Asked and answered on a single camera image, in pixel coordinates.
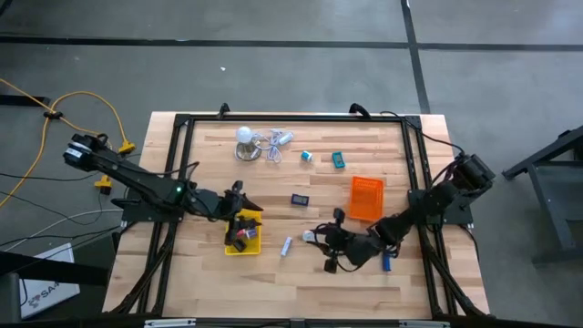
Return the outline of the black aluminium table frame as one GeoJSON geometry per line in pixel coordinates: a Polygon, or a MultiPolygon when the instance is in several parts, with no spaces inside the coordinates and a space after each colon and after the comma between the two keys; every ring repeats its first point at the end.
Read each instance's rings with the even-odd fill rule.
{"type": "Polygon", "coordinates": [[[404,137],[388,118],[367,122],[342,116],[277,114],[221,121],[196,118],[180,130],[191,135],[190,156],[199,163],[194,179],[221,191],[242,180],[248,197],[263,208],[261,253],[224,254],[224,228],[187,216],[178,227],[170,260],[163,312],[167,316],[224,318],[427,319],[430,305],[418,234],[410,232],[392,269],[379,258],[357,272],[327,273],[323,255],[302,241],[302,233],[332,219],[349,203],[353,176],[384,181],[384,213],[407,207],[407,191],[423,187],[453,158],[445,119],[422,115],[425,148],[415,135],[404,137]],[[240,161],[236,131],[249,127],[261,155],[240,161]],[[303,151],[313,154],[302,160],[303,151]],[[332,163],[341,151],[344,169],[332,163]],[[292,194],[310,198],[292,205],[292,194]],[[292,237],[286,256],[281,249],[292,237]]]}

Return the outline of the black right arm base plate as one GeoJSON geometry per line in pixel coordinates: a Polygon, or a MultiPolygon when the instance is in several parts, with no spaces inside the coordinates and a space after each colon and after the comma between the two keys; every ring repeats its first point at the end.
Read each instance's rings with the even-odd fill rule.
{"type": "Polygon", "coordinates": [[[468,198],[457,197],[449,205],[443,215],[435,215],[429,218],[427,224],[439,225],[467,225],[473,224],[473,216],[468,203],[468,198]]]}

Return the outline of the black bench bar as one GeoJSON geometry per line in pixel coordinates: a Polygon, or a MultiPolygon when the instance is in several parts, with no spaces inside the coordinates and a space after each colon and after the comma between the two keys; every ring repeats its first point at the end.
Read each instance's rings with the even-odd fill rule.
{"type": "Polygon", "coordinates": [[[21,323],[19,280],[105,286],[105,268],[0,251],[0,325],[21,323]]]}

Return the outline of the black flat floor bar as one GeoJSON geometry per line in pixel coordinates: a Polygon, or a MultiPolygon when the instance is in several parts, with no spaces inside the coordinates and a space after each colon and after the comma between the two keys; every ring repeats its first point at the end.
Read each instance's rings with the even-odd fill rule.
{"type": "Polygon", "coordinates": [[[26,97],[14,95],[0,95],[0,106],[15,107],[42,107],[48,106],[50,98],[48,97],[26,97]]]}

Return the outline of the silver metal bracket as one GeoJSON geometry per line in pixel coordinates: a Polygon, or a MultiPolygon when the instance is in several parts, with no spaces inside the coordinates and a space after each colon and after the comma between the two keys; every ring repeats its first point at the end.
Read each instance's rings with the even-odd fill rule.
{"type": "Polygon", "coordinates": [[[190,318],[147,320],[143,328],[196,328],[196,320],[190,318]]]}
{"type": "Polygon", "coordinates": [[[402,320],[398,324],[399,328],[451,328],[448,322],[425,321],[425,320],[402,320]]]}

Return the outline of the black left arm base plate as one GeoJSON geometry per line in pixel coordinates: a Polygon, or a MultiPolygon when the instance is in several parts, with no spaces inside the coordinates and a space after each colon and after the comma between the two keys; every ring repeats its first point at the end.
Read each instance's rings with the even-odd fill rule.
{"type": "Polygon", "coordinates": [[[164,210],[144,200],[122,199],[118,206],[123,210],[122,220],[127,222],[173,223],[183,219],[184,210],[164,210]]]}

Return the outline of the yellow plastic basket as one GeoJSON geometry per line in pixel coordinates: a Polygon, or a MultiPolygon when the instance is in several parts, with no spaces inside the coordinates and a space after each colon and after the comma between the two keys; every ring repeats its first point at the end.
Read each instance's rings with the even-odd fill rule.
{"type": "Polygon", "coordinates": [[[254,211],[254,210],[241,210],[236,215],[236,217],[235,217],[235,223],[236,223],[235,230],[236,230],[236,234],[240,230],[245,230],[245,231],[252,230],[252,229],[240,229],[238,227],[237,220],[238,219],[243,219],[243,218],[246,218],[246,219],[256,219],[256,220],[260,220],[261,221],[261,226],[255,228],[255,230],[258,233],[258,236],[255,239],[249,240],[246,237],[246,233],[245,233],[245,236],[241,236],[241,237],[237,237],[237,235],[236,235],[236,239],[243,240],[246,243],[247,248],[243,252],[238,252],[232,245],[227,245],[224,248],[224,254],[227,255],[227,256],[248,256],[248,255],[259,255],[261,253],[261,229],[262,229],[261,212],[260,211],[254,211]]]}

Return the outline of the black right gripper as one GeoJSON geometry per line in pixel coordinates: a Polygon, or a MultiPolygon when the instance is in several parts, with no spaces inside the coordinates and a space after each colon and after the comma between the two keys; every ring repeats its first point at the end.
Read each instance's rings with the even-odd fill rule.
{"type": "Polygon", "coordinates": [[[321,223],[312,231],[314,234],[324,234],[324,242],[309,241],[309,244],[317,247],[323,255],[328,256],[324,262],[324,270],[328,273],[336,273],[339,266],[338,257],[345,256],[360,269],[373,256],[376,256],[386,247],[379,238],[368,234],[354,233],[342,228],[345,213],[340,208],[333,211],[334,223],[321,223]]]}

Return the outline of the white light bulb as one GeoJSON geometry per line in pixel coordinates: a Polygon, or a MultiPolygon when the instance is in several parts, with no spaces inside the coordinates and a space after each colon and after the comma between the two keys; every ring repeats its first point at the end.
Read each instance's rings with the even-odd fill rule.
{"type": "Polygon", "coordinates": [[[261,155],[261,142],[256,134],[249,127],[240,127],[236,131],[238,141],[234,155],[240,161],[254,161],[261,155]]]}

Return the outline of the black metal stand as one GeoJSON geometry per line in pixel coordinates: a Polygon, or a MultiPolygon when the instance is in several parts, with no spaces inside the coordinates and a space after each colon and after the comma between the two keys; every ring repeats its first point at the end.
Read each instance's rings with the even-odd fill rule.
{"type": "Polygon", "coordinates": [[[542,211],[550,219],[559,248],[532,259],[536,266],[583,260],[583,241],[569,225],[583,223],[583,125],[502,172],[507,180],[526,173],[542,211]]]}

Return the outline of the orange plastic basket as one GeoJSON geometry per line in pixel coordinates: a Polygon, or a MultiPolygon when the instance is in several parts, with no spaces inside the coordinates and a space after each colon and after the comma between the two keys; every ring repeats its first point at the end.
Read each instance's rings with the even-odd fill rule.
{"type": "Polygon", "coordinates": [[[349,201],[349,217],[376,221],[384,213],[384,181],[353,176],[349,201]]]}

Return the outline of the white printed sign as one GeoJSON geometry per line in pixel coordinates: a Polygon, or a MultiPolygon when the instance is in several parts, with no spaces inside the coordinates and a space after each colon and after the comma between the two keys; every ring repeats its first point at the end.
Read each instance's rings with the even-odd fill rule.
{"type": "MultiPolygon", "coordinates": [[[[71,243],[62,244],[54,249],[39,253],[36,258],[74,263],[71,243]]],[[[41,313],[73,296],[80,294],[80,287],[74,283],[50,282],[39,280],[19,280],[21,318],[26,319],[41,313]]]]}

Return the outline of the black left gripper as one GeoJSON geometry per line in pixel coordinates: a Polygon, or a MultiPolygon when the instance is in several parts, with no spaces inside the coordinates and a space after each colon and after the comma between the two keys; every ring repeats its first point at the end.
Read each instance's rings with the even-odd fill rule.
{"type": "Polygon", "coordinates": [[[243,209],[263,211],[263,208],[249,200],[245,193],[241,194],[243,182],[236,180],[230,190],[226,190],[223,196],[217,192],[205,189],[194,190],[195,208],[200,210],[203,216],[209,220],[224,220],[228,222],[224,243],[231,246],[237,239],[237,230],[255,229],[261,226],[261,221],[256,219],[238,219],[236,215],[243,209]]]}

